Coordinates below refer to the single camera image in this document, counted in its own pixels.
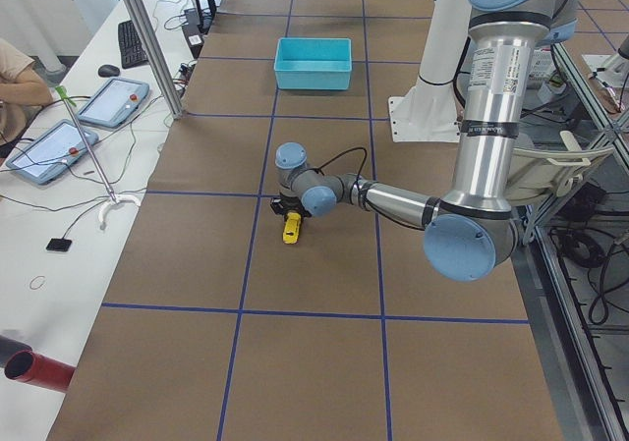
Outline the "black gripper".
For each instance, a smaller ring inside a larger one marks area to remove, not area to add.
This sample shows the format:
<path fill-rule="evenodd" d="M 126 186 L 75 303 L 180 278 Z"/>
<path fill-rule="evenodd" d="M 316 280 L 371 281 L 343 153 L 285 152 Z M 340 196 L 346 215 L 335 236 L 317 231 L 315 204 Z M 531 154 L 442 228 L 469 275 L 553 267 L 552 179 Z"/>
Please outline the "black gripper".
<path fill-rule="evenodd" d="M 302 217 L 306 218 L 311 216 L 297 196 L 289 196 L 282 193 L 279 196 L 278 206 L 279 214 L 282 216 L 287 216 L 289 212 L 299 213 Z"/>

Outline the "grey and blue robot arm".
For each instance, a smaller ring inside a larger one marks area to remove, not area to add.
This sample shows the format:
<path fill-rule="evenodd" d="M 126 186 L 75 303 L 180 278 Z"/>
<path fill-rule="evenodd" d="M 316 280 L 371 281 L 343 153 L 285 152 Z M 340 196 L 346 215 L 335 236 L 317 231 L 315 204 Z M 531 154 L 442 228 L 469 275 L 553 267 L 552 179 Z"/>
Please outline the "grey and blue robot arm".
<path fill-rule="evenodd" d="M 274 213 L 317 217 L 338 203 L 424 232 L 431 266 L 455 281 L 485 277 L 515 248 L 505 188 L 519 134 L 534 50 L 569 38 L 577 0 L 468 0 L 475 44 L 451 189 L 441 197 L 391 187 L 360 174 L 325 176 L 298 143 L 275 154 L 280 195 Z"/>

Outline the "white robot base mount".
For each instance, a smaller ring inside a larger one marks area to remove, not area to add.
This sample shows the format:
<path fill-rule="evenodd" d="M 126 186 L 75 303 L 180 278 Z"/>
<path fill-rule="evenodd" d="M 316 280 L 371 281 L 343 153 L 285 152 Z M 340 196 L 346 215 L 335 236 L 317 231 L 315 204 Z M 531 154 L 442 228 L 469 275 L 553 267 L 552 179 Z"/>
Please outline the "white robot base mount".
<path fill-rule="evenodd" d="M 403 97 L 388 99 L 395 142 L 456 142 L 455 75 L 468 39 L 468 0 L 436 0 L 417 81 Z"/>

